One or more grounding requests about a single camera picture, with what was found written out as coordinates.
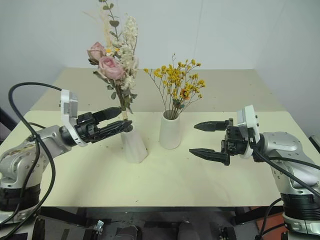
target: white wall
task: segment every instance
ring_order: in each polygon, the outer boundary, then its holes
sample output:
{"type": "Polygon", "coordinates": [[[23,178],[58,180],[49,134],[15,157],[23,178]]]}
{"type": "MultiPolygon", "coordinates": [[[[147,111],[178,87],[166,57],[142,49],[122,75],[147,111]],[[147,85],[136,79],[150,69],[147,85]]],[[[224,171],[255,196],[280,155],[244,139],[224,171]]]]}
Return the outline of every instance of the white wall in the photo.
{"type": "MultiPolygon", "coordinates": [[[[195,57],[204,69],[252,69],[284,0],[119,0],[115,13],[135,16],[141,68],[195,57]]],[[[98,0],[0,0],[0,106],[13,118],[10,86],[52,83],[64,66],[90,67],[86,49],[104,41],[98,0]]],[[[43,93],[17,90],[22,113],[43,93]]]]}
{"type": "MultiPolygon", "coordinates": [[[[125,12],[137,19],[140,68],[166,64],[173,52],[194,57],[203,69],[257,68],[307,135],[319,133],[319,0],[113,2],[122,23],[125,12]]],[[[98,6],[98,0],[0,0],[0,106],[12,117],[13,84],[52,83],[64,66],[90,67],[86,49],[104,41],[90,17],[99,19],[98,6]]],[[[42,93],[17,91],[22,113],[42,93]]]]}
{"type": "Polygon", "coordinates": [[[320,1],[286,3],[256,69],[306,135],[319,135],[320,1]]]}

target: yellow flower bouquet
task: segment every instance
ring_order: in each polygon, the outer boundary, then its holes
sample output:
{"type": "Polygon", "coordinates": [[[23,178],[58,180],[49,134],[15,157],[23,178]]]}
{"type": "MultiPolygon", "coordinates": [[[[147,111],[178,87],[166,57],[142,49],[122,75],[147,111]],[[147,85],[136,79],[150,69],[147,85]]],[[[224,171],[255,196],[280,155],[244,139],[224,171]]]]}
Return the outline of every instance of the yellow flower bouquet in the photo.
{"type": "Polygon", "coordinates": [[[175,55],[172,56],[172,64],[168,66],[163,65],[155,70],[144,69],[158,88],[165,111],[169,105],[169,120],[176,119],[190,104],[201,99],[203,96],[200,89],[206,86],[205,81],[199,79],[198,73],[193,73],[201,63],[187,59],[175,65],[174,57],[175,55]]]}

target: pink rose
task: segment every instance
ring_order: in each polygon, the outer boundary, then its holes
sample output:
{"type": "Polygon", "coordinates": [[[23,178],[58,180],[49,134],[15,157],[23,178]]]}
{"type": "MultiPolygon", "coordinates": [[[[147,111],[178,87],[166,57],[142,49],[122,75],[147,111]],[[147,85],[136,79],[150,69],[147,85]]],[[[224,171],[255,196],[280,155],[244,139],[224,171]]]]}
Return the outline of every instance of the pink rose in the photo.
{"type": "Polygon", "coordinates": [[[87,50],[89,59],[93,61],[99,61],[106,54],[104,46],[100,42],[96,42],[89,50],[87,50]]]}
{"type": "Polygon", "coordinates": [[[99,59],[99,69],[109,79],[119,80],[125,75],[125,70],[120,62],[112,56],[103,56],[99,59]]]}

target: white dried flower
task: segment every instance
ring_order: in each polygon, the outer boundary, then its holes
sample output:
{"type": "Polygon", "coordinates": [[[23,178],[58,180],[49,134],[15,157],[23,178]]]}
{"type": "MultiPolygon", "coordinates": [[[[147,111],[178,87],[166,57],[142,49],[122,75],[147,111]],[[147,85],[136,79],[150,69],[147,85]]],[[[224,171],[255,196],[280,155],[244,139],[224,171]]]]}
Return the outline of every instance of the white dried flower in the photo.
{"type": "Polygon", "coordinates": [[[133,76],[127,75],[125,80],[123,81],[123,84],[121,85],[122,90],[130,89],[132,90],[135,87],[135,79],[133,76]]]}
{"type": "Polygon", "coordinates": [[[130,70],[134,62],[134,50],[127,44],[120,47],[120,61],[125,69],[130,70]]]}
{"type": "Polygon", "coordinates": [[[123,26],[123,37],[125,42],[135,48],[138,36],[138,25],[136,19],[133,16],[128,16],[123,26]]]}

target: dried flower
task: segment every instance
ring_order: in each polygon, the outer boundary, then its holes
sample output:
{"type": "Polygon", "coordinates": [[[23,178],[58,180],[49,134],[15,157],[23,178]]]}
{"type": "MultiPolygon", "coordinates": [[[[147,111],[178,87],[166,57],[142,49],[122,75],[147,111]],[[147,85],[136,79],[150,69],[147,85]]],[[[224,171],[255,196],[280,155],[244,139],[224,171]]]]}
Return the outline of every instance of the dried flower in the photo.
{"type": "Polygon", "coordinates": [[[191,74],[191,70],[200,65],[200,63],[196,63],[192,59],[191,62],[186,60],[185,64],[179,61],[177,67],[169,64],[168,66],[163,65],[154,71],[147,68],[144,69],[159,89],[165,110],[167,110],[169,102],[169,108],[171,109],[169,119],[173,119],[191,103],[203,97],[200,94],[200,88],[206,86],[205,81],[203,79],[199,80],[198,73],[191,74]]]}
{"type": "MultiPolygon", "coordinates": [[[[118,96],[122,112],[126,109],[131,111],[130,104],[137,96],[131,93],[139,65],[139,60],[135,57],[137,22],[134,17],[128,16],[121,34],[118,28],[119,18],[114,16],[112,11],[115,5],[106,0],[98,1],[101,3],[100,17],[103,22],[106,49],[96,42],[88,50],[89,62],[98,65],[99,69],[95,74],[109,84],[108,89],[115,90],[111,98],[115,99],[116,95],[118,96]]],[[[124,113],[123,119],[127,118],[127,114],[124,113]]]]}
{"type": "Polygon", "coordinates": [[[135,83],[134,78],[132,76],[128,75],[124,79],[124,81],[121,85],[121,89],[122,90],[127,90],[127,89],[132,90],[135,87],[135,85],[136,85],[136,83],[135,83]]]}

